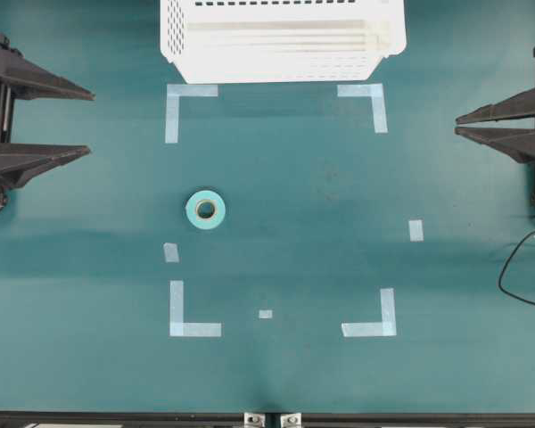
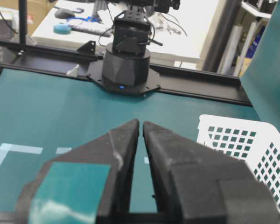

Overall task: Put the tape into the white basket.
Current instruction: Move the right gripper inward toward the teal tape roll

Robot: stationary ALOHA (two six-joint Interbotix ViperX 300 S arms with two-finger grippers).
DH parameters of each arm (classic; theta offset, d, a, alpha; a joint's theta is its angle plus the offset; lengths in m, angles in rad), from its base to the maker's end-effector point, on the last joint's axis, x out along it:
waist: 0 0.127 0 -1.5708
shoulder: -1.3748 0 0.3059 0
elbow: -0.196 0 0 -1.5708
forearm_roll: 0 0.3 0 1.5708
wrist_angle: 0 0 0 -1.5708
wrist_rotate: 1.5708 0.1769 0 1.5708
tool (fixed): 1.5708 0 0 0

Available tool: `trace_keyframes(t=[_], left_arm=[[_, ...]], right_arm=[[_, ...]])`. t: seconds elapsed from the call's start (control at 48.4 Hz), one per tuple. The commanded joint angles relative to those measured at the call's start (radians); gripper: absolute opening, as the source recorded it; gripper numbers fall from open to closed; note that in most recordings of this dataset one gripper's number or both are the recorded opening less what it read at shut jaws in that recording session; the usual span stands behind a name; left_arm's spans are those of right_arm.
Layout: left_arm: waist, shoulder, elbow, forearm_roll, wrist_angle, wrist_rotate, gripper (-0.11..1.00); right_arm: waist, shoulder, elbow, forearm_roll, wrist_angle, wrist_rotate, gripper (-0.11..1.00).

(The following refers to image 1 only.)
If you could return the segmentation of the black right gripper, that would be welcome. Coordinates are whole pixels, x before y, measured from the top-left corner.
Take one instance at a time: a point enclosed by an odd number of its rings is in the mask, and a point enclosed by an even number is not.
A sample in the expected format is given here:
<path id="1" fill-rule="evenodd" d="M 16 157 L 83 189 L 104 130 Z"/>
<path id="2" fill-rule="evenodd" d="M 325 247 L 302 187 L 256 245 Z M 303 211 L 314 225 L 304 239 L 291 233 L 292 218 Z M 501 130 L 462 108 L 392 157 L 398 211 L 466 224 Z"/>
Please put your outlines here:
<path id="1" fill-rule="evenodd" d="M 458 125 L 535 117 L 535 87 L 456 118 Z M 455 134 L 506 154 L 518 163 L 535 163 L 535 129 L 456 127 Z M 535 206 L 535 166 L 532 204 Z"/>

